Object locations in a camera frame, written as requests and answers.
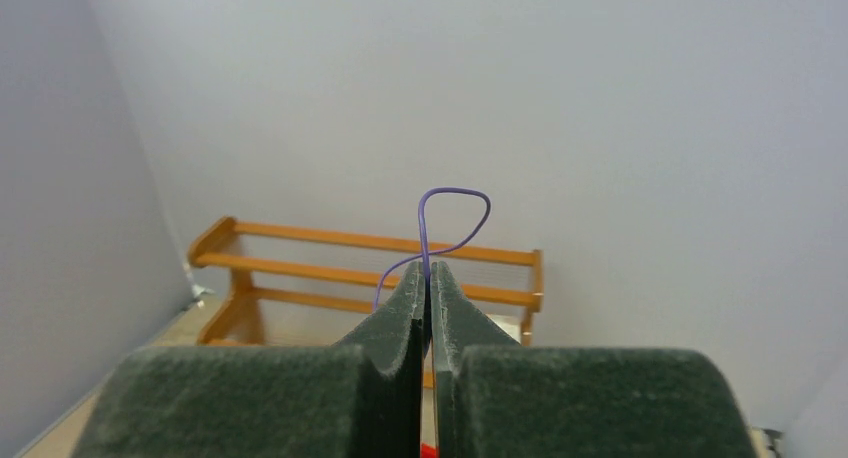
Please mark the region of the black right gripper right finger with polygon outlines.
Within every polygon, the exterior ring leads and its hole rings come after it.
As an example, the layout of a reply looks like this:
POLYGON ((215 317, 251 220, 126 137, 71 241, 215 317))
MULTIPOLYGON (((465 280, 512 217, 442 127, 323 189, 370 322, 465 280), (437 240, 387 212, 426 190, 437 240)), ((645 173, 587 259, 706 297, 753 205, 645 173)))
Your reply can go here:
POLYGON ((752 457, 731 387, 688 349, 525 347, 430 273, 443 457, 752 457))

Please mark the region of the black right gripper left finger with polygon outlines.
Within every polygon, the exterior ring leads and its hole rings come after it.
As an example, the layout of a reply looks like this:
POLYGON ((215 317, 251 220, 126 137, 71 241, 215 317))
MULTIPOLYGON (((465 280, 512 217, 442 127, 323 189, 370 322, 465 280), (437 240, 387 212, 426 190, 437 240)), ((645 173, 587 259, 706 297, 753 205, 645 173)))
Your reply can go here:
POLYGON ((77 457, 416 457, 425 279, 329 346, 156 346, 104 384, 77 457))

